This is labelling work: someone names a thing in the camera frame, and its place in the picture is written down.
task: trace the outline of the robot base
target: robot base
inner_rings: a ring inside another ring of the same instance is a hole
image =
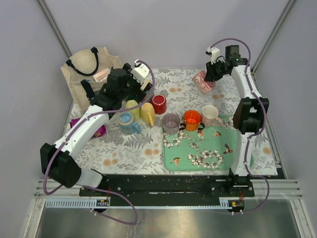
[[[231,169],[225,181],[210,183],[212,197],[239,197],[244,192],[244,197],[254,197],[253,184],[250,176],[235,176]]]

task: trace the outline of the yellow mug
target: yellow mug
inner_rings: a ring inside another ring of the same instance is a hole
[[[132,107],[135,107],[136,105],[138,105],[137,101],[135,100],[129,100],[126,104],[125,104],[125,108],[132,108]],[[128,111],[130,113],[133,114],[134,116],[134,121],[138,121],[141,117],[140,115],[140,108],[135,108],[135,109],[132,109],[130,111]]]
[[[150,123],[154,126],[155,111],[151,103],[144,103],[141,107],[141,118],[145,123]]]

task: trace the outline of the purple cup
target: purple cup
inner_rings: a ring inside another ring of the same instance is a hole
[[[163,130],[168,135],[178,133],[180,118],[174,113],[168,113],[163,117]]]

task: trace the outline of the canvas tote bag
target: canvas tote bag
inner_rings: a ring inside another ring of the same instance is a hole
[[[82,84],[86,79],[95,93],[98,93],[106,81],[96,82],[93,75],[105,68],[122,68],[122,62],[118,56],[111,56],[106,47],[92,47],[79,51],[71,56],[61,68],[69,87],[74,103],[78,104],[81,113],[84,114],[90,103]]]

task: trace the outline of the floral tray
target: floral tray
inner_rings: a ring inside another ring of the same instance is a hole
[[[203,171],[229,170],[237,145],[237,132],[232,116],[221,116],[221,126],[210,126],[198,131],[180,131],[176,135],[163,133],[163,161],[167,170]]]

